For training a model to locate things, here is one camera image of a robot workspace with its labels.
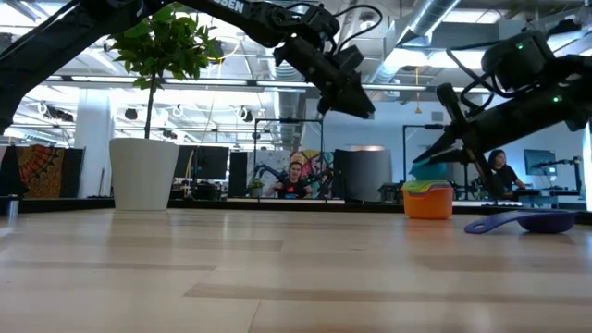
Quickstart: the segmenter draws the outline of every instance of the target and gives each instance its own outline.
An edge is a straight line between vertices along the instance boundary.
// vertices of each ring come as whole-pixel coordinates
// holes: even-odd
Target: white planter
[[[172,142],[114,139],[109,144],[115,206],[121,211],[163,211],[179,156]]]

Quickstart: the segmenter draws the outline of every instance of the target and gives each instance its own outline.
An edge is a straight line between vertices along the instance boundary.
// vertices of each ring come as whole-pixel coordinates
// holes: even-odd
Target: woman
[[[506,153],[501,149],[491,152],[488,162],[491,170],[501,179],[503,187],[506,189],[505,195],[512,195],[512,184],[516,184],[520,189],[526,188],[526,185],[518,179],[512,167],[506,164]]]

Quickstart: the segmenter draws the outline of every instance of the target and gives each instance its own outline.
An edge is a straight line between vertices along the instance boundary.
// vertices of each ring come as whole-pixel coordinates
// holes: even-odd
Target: man
[[[283,182],[277,182],[272,191],[277,192],[280,199],[303,199],[310,198],[313,195],[313,188],[300,179],[302,173],[302,164],[298,162],[290,163],[289,176]]]

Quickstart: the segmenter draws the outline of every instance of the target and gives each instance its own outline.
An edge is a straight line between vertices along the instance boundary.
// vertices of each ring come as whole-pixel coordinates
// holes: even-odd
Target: patterned tapestry
[[[20,179],[29,188],[27,198],[59,198],[62,188],[62,166],[66,150],[34,145],[19,147]]]

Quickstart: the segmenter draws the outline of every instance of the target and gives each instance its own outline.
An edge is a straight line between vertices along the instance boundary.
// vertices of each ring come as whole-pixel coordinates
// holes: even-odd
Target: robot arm
[[[438,86],[438,99],[452,122],[414,162],[474,163],[487,191],[498,199],[504,189],[484,153],[563,121],[571,131],[583,129],[592,117],[592,57],[556,58],[542,33],[529,31],[491,47],[482,65],[491,83],[479,84],[510,100],[487,111],[471,110],[467,116],[452,86]],[[457,140],[463,144],[460,150],[452,148]]]
[[[368,118],[375,109],[355,69],[364,57],[353,46],[323,53],[339,32],[339,22],[321,6],[304,15],[282,6],[243,0],[181,0],[245,31],[265,47],[284,43],[274,53],[321,92],[319,112],[333,109]],[[10,126],[20,100],[102,36],[138,24],[168,2],[158,0],[72,0],[0,54],[0,133]]]

